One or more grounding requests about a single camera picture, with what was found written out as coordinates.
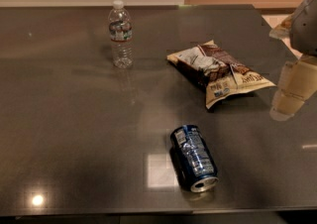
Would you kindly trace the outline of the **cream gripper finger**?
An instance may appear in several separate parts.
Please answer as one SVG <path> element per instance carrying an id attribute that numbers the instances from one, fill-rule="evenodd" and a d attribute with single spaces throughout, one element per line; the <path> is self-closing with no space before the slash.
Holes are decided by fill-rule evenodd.
<path id="1" fill-rule="evenodd" d="M 286 39 L 290 36 L 291 24 L 293 15 L 287 16 L 277 26 L 272 28 L 269 32 L 269 36 L 274 39 Z"/>
<path id="2" fill-rule="evenodd" d="M 287 61 L 272 98 L 270 117 L 275 121 L 288 120 L 316 91 L 317 57 L 302 55 L 296 62 Z"/>

